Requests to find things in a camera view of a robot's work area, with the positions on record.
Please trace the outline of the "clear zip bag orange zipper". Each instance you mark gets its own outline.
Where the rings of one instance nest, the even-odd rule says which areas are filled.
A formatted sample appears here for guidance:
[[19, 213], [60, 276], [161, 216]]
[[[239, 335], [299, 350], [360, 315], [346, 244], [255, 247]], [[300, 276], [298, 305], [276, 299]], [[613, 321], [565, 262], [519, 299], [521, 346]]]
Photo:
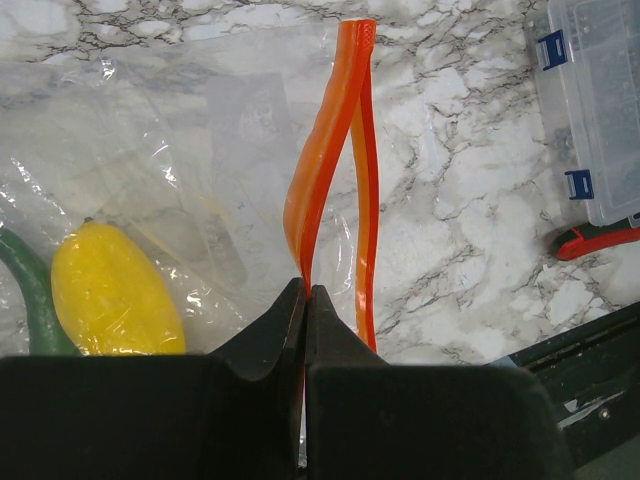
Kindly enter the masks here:
[[[154, 264], [205, 353], [293, 278], [374, 346], [382, 293], [418, 262], [386, 220], [393, 97], [371, 19], [272, 28], [66, 65], [1, 67], [1, 228], [48, 265], [86, 219]], [[30, 354], [1, 262], [1, 351]]]

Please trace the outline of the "yellow lemon squash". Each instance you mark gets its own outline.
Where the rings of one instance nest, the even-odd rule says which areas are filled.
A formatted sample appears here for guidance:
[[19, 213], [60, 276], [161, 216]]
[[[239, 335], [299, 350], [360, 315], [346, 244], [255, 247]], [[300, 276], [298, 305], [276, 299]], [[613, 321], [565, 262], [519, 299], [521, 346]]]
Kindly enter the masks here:
[[86, 219], [51, 265], [59, 322], [83, 355], [183, 355], [186, 337], [162, 276], [116, 226]]

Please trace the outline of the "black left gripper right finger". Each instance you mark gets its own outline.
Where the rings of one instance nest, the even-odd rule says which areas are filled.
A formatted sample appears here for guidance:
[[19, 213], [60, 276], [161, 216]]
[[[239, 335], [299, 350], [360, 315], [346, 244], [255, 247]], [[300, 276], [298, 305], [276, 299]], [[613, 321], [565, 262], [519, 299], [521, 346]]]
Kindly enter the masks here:
[[548, 395], [529, 372], [388, 364], [321, 286], [306, 319], [309, 478], [573, 477]]

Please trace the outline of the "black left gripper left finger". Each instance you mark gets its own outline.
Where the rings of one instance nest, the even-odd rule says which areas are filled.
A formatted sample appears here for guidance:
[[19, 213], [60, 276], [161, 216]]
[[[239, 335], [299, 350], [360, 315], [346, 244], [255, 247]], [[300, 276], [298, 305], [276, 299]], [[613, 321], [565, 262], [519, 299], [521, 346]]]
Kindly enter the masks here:
[[306, 292], [208, 354], [8, 357], [5, 479], [292, 479]]

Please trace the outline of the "green chili pepper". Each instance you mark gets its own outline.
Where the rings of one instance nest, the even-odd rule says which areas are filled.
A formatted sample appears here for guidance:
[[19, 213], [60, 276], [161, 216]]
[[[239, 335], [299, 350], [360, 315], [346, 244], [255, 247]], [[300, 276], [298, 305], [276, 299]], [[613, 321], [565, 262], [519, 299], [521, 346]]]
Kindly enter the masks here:
[[48, 265], [21, 237], [5, 226], [1, 228], [1, 262], [16, 280], [25, 302], [29, 353], [79, 356], [78, 348], [58, 320]]

